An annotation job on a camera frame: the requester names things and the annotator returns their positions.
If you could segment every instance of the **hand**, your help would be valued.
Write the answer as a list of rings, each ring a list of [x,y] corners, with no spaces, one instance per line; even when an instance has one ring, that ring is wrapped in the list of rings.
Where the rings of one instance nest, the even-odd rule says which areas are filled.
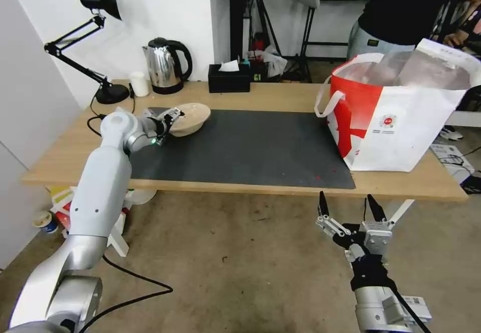
[[[456,48],[460,45],[462,45],[462,41],[457,37],[456,33],[446,35],[444,37],[443,43],[445,45],[448,45],[452,48]]]

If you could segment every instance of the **lamp base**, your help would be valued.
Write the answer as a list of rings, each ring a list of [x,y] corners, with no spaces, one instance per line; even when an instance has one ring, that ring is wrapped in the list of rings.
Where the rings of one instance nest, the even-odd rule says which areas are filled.
[[[100,104],[116,104],[130,96],[129,88],[120,84],[100,87],[95,97]]]

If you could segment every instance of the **stainless steel kettle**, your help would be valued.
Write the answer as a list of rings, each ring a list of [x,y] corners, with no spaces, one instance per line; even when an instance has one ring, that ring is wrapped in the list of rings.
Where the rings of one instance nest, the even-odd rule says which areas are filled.
[[[184,86],[184,81],[192,73],[192,57],[181,42],[156,38],[142,47],[147,60],[152,90],[159,94],[173,94]],[[184,53],[187,71],[182,72],[177,50]]]

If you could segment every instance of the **kettle handle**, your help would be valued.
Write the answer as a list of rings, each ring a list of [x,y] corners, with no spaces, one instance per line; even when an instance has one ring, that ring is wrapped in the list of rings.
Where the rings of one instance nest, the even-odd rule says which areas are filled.
[[[180,50],[184,53],[185,59],[187,60],[187,71],[185,73],[182,73],[182,81],[186,81],[190,74],[192,74],[192,56],[190,56],[190,51],[189,49],[181,42],[178,42],[176,40],[169,40],[167,42],[170,47],[174,48],[175,50]]]

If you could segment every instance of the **desk lamp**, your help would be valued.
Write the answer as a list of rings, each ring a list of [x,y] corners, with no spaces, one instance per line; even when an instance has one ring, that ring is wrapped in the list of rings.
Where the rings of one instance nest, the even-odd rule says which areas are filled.
[[[129,96],[128,88],[123,85],[112,84],[108,81],[108,78],[105,75],[87,69],[74,62],[72,59],[67,58],[65,55],[63,55],[63,50],[72,46],[73,44],[78,43],[80,40],[90,36],[104,27],[105,16],[101,15],[100,10],[105,10],[105,12],[114,18],[122,20],[119,13],[119,5],[121,2],[122,0],[80,0],[80,3],[86,8],[90,9],[94,16],[86,23],[59,37],[57,40],[45,44],[45,51],[47,53],[56,57],[57,59],[62,60],[64,63],[67,63],[72,68],[77,69],[100,84],[99,90],[97,90],[97,93],[95,94],[95,97],[100,104],[115,104],[121,102]],[[97,26],[95,29],[83,34],[80,37],[68,39],[69,36],[92,23]]]

